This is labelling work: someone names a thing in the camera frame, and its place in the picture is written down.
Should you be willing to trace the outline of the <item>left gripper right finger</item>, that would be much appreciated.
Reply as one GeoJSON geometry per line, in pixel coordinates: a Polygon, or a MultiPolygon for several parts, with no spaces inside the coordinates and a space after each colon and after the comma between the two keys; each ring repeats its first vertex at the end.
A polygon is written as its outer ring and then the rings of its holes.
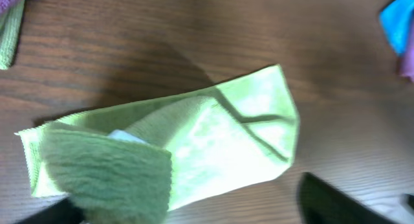
{"type": "Polygon", "coordinates": [[[394,224],[312,173],[302,174],[297,204],[306,224],[394,224]]]}

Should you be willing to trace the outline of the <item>light green microfiber cloth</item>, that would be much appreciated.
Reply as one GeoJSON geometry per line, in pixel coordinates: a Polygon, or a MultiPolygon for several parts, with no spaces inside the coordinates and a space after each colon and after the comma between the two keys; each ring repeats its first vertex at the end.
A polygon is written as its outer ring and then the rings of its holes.
{"type": "Polygon", "coordinates": [[[89,223],[162,223],[172,210],[279,177],[294,162],[299,126],[273,65],[19,136],[34,197],[66,195],[89,223]]]}

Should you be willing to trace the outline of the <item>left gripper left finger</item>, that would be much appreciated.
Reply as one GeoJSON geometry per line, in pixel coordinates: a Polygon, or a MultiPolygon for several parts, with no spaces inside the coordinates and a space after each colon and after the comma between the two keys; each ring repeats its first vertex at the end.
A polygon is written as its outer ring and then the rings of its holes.
{"type": "Polygon", "coordinates": [[[83,211],[65,198],[16,224],[80,224],[84,220],[83,211]]]}

